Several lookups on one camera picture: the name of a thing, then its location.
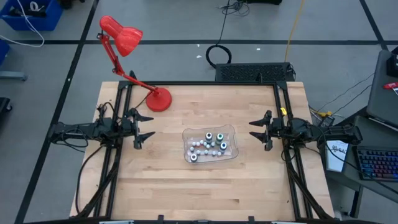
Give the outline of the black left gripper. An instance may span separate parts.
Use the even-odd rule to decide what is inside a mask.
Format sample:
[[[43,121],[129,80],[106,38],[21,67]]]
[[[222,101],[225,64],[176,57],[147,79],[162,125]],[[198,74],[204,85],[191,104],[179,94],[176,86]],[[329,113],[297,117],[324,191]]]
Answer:
[[[145,122],[145,121],[150,121],[153,120],[154,118],[152,117],[146,117],[142,116],[137,113],[137,110],[135,108],[131,108],[128,112],[126,112],[121,121],[121,126],[123,129],[123,136],[128,137],[128,136],[134,136],[134,148],[138,149],[139,148],[139,141],[145,141],[149,137],[155,134],[155,131],[145,133],[145,134],[140,134],[139,135],[139,128],[137,125],[137,121],[140,122]]]

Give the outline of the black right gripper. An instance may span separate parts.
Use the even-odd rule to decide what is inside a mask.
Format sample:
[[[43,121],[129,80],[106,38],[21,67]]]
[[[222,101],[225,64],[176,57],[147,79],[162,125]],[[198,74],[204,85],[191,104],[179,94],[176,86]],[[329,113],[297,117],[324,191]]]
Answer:
[[[266,126],[264,133],[250,132],[250,135],[260,140],[260,142],[264,142],[265,151],[270,151],[273,147],[271,138],[280,138],[280,132],[283,131],[282,120],[280,118],[273,119],[271,110],[267,110],[262,119],[251,121],[249,124],[253,126]]]

